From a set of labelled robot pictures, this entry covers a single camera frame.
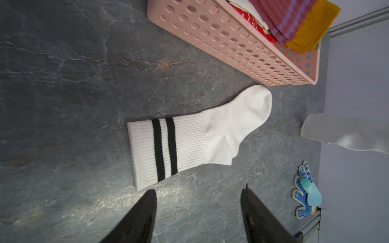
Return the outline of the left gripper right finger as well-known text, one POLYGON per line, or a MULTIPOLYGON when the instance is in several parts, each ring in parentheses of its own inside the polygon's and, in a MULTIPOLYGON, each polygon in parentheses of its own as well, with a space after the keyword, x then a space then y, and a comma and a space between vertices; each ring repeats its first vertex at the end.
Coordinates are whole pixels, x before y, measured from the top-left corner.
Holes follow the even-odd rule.
POLYGON ((296 238, 271 213, 256 194, 246 186, 241 192, 241 211, 247 242, 296 243, 296 238))

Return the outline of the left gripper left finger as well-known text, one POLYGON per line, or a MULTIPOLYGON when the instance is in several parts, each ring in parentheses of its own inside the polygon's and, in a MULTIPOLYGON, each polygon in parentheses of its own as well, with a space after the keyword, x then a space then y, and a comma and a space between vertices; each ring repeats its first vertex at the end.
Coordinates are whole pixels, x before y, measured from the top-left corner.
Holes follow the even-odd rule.
POLYGON ((102 243, 150 243, 157 213, 157 194, 149 189, 103 239, 102 243))

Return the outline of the plain white sock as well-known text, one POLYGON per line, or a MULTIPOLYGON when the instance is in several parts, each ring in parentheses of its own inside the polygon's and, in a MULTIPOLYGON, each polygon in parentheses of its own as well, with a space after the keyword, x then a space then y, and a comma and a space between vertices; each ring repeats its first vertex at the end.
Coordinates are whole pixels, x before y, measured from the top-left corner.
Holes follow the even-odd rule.
POLYGON ((136 190, 200 165, 230 166, 241 142, 267 121, 271 108, 271 92, 255 85, 199 113, 129 122, 136 190))

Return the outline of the white sock navy stripes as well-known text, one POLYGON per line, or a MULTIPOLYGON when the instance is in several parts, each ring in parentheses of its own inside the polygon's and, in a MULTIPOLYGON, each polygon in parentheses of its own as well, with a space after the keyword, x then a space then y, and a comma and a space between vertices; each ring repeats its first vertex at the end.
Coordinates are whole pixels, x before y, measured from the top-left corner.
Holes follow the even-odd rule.
POLYGON ((306 139, 349 150, 389 153, 387 121, 313 113, 304 121, 300 134, 306 139))

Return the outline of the purple striped sock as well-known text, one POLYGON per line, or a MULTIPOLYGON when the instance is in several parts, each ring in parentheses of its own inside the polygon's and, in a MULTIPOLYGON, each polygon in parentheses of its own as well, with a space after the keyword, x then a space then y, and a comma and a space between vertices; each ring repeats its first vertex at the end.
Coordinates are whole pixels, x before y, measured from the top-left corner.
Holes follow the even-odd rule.
POLYGON ((327 0, 250 1, 277 41, 299 53, 314 50, 341 8, 327 0))

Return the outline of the red christmas sock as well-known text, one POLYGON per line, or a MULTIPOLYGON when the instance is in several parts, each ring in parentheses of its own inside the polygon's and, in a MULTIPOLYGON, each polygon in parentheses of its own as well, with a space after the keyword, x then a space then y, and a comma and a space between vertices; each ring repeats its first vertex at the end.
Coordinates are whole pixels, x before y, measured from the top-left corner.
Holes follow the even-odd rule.
POLYGON ((277 43, 277 39, 275 38, 275 37, 273 37, 273 35, 271 34, 271 32, 270 32, 270 34, 266 34, 265 32, 264 32, 264 30, 262 29, 262 27, 261 26, 259 26, 259 24, 256 22, 256 20, 254 19, 254 17, 251 15, 251 14, 249 14, 249 13, 247 13, 247 12, 245 12, 245 11, 243 11, 243 10, 241 10, 241 9, 239 9, 239 8, 237 8, 237 7, 235 7, 235 6, 233 6, 231 3, 229 3, 247 22, 249 22, 258 32, 260 32, 268 41, 270 41, 271 43, 277 43))

